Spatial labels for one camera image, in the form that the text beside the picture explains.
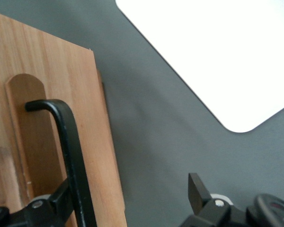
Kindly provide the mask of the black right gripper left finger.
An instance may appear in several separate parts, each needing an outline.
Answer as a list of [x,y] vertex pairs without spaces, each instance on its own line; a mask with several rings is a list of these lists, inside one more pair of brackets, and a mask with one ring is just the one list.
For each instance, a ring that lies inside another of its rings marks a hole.
[[1,206],[0,227],[65,227],[73,210],[65,180],[53,194],[38,196],[17,212]]

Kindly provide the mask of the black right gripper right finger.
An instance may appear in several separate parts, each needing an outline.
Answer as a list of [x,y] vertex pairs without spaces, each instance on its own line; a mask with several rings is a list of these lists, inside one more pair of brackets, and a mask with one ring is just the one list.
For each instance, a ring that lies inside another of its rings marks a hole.
[[182,227],[249,227],[246,213],[228,197],[210,194],[196,173],[188,175],[188,199],[193,210]]

